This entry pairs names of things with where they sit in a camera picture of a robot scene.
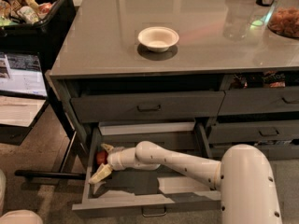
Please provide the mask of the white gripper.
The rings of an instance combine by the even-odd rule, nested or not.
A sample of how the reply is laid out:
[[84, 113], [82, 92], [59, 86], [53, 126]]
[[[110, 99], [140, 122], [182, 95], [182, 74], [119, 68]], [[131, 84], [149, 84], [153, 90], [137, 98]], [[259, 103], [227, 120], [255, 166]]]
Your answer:
[[101, 148], [108, 153], [107, 163], [101, 164], [97, 171], [89, 179], [91, 185], [97, 184], [111, 175], [112, 171], [121, 171], [126, 168], [135, 168], [135, 148], [113, 147], [103, 143]]

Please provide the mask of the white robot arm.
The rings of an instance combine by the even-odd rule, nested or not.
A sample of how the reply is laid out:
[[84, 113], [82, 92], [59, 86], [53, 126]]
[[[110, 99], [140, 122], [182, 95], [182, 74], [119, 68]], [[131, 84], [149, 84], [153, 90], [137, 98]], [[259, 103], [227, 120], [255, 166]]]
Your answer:
[[272, 167], [256, 147], [230, 147], [220, 161], [196, 157], [142, 141], [135, 147], [103, 144], [106, 154], [89, 183], [127, 168], [155, 170], [164, 165], [221, 193], [222, 224], [282, 224]]

